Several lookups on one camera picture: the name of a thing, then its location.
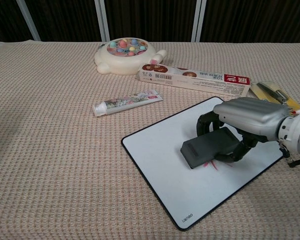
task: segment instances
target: cardboard box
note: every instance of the cardboard box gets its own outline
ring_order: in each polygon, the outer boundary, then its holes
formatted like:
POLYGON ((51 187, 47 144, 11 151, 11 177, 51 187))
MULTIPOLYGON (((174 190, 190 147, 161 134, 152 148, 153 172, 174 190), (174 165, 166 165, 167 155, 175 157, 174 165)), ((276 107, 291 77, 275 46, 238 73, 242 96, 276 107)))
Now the cardboard box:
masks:
POLYGON ((141 81, 179 88, 206 91, 235 97, 245 97, 250 78, 225 73, 209 73, 164 65, 143 65, 137 77, 141 81))

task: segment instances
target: table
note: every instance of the table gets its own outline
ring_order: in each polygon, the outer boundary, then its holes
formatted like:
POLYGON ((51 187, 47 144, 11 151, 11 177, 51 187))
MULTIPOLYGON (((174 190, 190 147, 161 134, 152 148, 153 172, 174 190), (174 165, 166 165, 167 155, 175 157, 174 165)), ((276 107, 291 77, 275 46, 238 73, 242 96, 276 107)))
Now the table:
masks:
MULTIPOLYGON (((300 239, 300 166, 284 160, 179 231, 120 141, 214 94, 101 75, 100 44, 0 43, 0 239, 300 239), (93 114, 148 89, 164 100, 93 114)), ((300 103, 300 43, 152 44, 162 64, 274 81, 300 103)))

